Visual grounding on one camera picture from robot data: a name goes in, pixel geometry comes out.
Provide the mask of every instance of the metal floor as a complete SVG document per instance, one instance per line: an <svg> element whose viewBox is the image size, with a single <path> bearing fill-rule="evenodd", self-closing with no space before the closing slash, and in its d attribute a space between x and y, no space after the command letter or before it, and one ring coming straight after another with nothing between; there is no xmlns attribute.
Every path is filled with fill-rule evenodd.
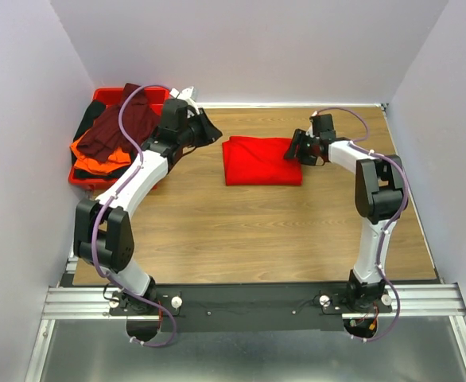
<svg viewBox="0 0 466 382"><path fill-rule="evenodd" d="M381 318L380 330L392 318ZM55 323L47 382L461 382L466 368L449 317L403 317L364 344L346 333L183 333L174 345L129 343L123 320Z"/></svg>

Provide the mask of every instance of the red plastic bin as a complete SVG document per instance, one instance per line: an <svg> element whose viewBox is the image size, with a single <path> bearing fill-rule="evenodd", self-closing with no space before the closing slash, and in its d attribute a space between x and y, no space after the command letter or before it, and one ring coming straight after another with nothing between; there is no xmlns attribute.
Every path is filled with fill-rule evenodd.
<svg viewBox="0 0 466 382"><path fill-rule="evenodd" d="M95 90L93 100L105 103L111 106L119 103L122 99L123 88L99 88ZM162 113L162 104L169 98L169 91L165 88L153 87L145 89L146 98L150 109L157 115ZM74 167L68 175L68 182L77 185L82 189L94 191L96 189L109 189L118 179L76 179L74 178Z"/></svg>

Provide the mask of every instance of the orange cloth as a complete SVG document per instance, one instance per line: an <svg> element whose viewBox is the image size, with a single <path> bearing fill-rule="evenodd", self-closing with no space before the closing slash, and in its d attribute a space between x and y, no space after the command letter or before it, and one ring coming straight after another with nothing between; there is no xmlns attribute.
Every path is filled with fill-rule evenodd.
<svg viewBox="0 0 466 382"><path fill-rule="evenodd" d="M119 167L124 167L130 164L130 155L122 151L120 147L113 151L104 163L87 157L77 150L77 145L84 136L86 136L86 134L71 144L72 153L77 157L77 161L74 164L75 168L85 170L88 173L93 173L95 175L104 175L115 171Z"/></svg>

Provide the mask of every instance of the screw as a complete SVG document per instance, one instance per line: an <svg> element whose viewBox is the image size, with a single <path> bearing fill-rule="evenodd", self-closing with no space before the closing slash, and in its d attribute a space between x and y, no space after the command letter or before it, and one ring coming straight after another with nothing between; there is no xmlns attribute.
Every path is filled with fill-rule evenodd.
<svg viewBox="0 0 466 382"><path fill-rule="evenodd" d="M330 305L330 297L328 297L326 294L322 294L320 296L320 305L326 308L327 306Z"/></svg>
<svg viewBox="0 0 466 382"><path fill-rule="evenodd" d="M383 305L386 305L386 306L392 305L392 297L389 296L388 294L384 294L382 296L382 303Z"/></svg>

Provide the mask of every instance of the clothing pile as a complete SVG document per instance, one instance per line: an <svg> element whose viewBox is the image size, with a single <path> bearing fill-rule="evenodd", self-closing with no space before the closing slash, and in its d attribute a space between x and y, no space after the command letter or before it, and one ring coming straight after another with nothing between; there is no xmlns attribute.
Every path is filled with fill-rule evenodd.
<svg viewBox="0 0 466 382"><path fill-rule="evenodd" d="M137 151L118 126L118 113L125 99L138 85L126 84L119 103L107 107L94 100L84 112L71 144L74 178L117 179L136 158ZM145 92L139 92L123 112L127 134L141 145L159 124L160 116L150 108Z"/></svg>
<svg viewBox="0 0 466 382"><path fill-rule="evenodd" d="M290 138L230 137L223 142L226 185L301 185L301 164L284 159L290 143Z"/></svg>

